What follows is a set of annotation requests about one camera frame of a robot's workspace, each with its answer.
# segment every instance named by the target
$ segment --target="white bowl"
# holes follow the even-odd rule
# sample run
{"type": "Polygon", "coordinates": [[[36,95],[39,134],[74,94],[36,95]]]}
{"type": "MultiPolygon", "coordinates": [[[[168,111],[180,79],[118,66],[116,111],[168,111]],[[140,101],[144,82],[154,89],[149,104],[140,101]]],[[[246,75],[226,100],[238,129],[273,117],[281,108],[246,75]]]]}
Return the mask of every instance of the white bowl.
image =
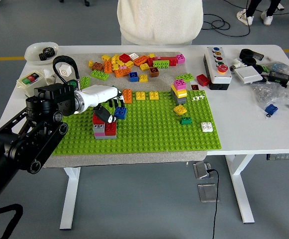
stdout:
{"type": "Polygon", "coordinates": [[[27,47],[25,51],[25,60],[33,65],[45,65],[52,63],[54,58],[57,56],[59,46],[55,42],[39,42],[32,44],[27,47]],[[43,52],[46,47],[52,47],[55,50],[55,56],[47,58],[46,61],[41,61],[39,54],[43,52]]]}

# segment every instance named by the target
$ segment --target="white sweater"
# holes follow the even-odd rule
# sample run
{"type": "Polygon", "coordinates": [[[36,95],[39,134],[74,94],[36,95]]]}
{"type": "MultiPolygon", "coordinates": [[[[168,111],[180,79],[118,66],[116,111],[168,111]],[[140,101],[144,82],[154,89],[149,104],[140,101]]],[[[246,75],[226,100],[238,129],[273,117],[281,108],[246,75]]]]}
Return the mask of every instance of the white sweater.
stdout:
{"type": "Polygon", "coordinates": [[[137,45],[192,41],[203,25],[202,0],[119,0],[122,36],[137,45]]]}

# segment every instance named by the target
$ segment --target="control box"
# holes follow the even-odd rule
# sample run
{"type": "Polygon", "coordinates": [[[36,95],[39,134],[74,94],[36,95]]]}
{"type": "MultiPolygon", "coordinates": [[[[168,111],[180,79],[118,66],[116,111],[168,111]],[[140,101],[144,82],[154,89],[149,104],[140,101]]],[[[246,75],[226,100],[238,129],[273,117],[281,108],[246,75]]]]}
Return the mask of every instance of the control box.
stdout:
{"type": "Polygon", "coordinates": [[[204,54],[206,76],[211,90],[227,90],[232,80],[222,47],[207,47],[204,54]]]}

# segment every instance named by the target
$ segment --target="black strap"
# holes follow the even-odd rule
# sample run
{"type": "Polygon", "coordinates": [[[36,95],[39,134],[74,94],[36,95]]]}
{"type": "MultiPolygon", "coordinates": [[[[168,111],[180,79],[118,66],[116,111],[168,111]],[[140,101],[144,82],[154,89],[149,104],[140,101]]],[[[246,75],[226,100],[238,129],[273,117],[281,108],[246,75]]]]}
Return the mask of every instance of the black strap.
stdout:
{"type": "Polygon", "coordinates": [[[66,85],[67,82],[65,81],[65,79],[59,74],[58,70],[56,69],[56,64],[59,62],[65,62],[69,65],[71,65],[74,68],[75,71],[75,75],[76,75],[76,79],[79,79],[79,73],[78,73],[78,67],[76,62],[74,61],[73,58],[69,57],[69,56],[57,56],[55,57],[55,59],[53,60],[53,69],[54,72],[56,73],[56,75],[59,77],[59,79],[66,85]]]}

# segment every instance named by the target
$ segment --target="white table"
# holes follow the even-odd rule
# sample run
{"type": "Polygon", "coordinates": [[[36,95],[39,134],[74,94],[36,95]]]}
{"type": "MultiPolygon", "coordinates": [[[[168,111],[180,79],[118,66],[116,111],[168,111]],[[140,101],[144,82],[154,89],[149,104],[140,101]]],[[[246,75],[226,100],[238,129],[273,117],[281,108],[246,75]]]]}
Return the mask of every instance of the white table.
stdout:
{"type": "MultiPolygon", "coordinates": [[[[116,53],[116,52],[176,52],[184,54],[187,70],[195,77],[205,74],[203,56],[207,46],[60,46],[59,54],[116,53]]],[[[238,58],[244,48],[269,56],[289,65],[283,50],[275,45],[224,45],[227,61],[238,58]]],[[[46,66],[25,65],[21,75],[46,66]]],[[[234,75],[227,91],[205,90],[222,145],[220,150],[211,150],[207,155],[225,155],[238,205],[244,223],[253,223],[254,218],[247,199],[240,173],[255,154],[289,153],[289,109],[279,107],[271,118],[260,108],[251,87],[234,75]]],[[[0,119],[0,126],[25,106],[20,89],[15,88],[0,119]]],[[[69,176],[63,218],[60,229],[70,229],[74,213],[80,168],[65,168],[69,176]]]]}

